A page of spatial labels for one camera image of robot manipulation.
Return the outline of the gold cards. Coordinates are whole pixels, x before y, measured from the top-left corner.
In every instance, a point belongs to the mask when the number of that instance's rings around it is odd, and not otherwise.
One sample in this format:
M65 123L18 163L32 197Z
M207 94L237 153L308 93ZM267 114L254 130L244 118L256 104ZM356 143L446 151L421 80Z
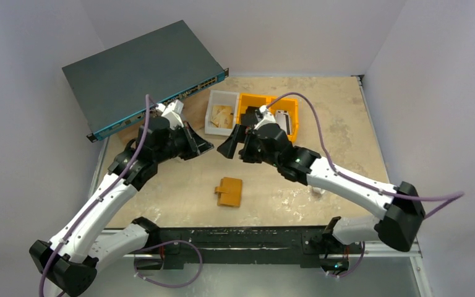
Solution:
M225 123L227 106L223 105L213 105L212 112L210 115L210 122L214 127L221 127L221 118L223 118L223 123Z

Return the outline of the yellow leather card holder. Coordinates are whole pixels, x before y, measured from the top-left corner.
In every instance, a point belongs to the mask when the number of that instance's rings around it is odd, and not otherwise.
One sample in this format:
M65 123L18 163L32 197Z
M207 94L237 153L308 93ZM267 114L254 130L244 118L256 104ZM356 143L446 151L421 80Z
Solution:
M218 196L217 205L222 207L240 207L242 198L241 179L224 177L220 185L215 187L215 194Z

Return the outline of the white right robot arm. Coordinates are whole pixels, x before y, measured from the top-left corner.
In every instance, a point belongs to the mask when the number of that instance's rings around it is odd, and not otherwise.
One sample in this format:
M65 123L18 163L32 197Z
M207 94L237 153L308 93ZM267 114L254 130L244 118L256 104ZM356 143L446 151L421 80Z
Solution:
M232 159L238 151L245 163L267 163L285 179L332 192L370 212L359 218L334 218L322 236L324 247L339 251L356 241L380 240L397 251L408 252L426 218L422 203L413 200L416 188L406 182L395 186L380 183L336 166L328 158L293 145L265 106L257 109L255 126L236 124L231 135L217 148Z

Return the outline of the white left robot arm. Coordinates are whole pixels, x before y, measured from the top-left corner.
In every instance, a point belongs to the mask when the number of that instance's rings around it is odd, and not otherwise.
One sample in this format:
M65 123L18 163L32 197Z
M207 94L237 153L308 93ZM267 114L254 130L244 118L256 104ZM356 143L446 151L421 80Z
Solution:
M100 238L109 221L168 160L190 160L211 150L182 116L183 104L152 105L145 120L109 166L102 182L73 219L47 241L35 241L29 253L39 273L40 296L80 296L110 263L130 252L162 250L166 241L150 220L136 218L126 228Z

